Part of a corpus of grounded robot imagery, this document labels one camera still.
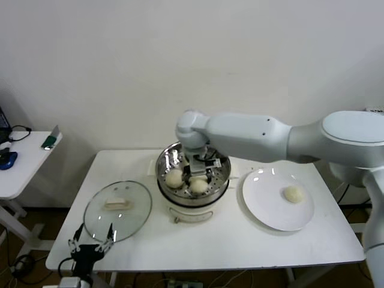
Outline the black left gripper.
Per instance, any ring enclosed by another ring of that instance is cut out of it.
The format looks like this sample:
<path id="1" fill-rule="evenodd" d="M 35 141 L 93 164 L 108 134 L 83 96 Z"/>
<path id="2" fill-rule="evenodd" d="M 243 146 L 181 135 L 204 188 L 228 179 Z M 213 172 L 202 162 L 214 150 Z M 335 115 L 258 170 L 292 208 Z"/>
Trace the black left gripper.
<path id="1" fill-rule="evenodd" d="M 74 236 L 68 240 L 68 246 L 71 251 L 71 258 L 75 262 L 73 276 L 85 278 L 90 276 L 96 262 L 104 257 L 104 251 L 109 251 L 114 244 L 114 229 L 111 223 L 107 232 L 106 240 L 100 244 L 82 244 L 79 245 L 79 239 L 82 234 L 83 223 L 75 231 Z"/>

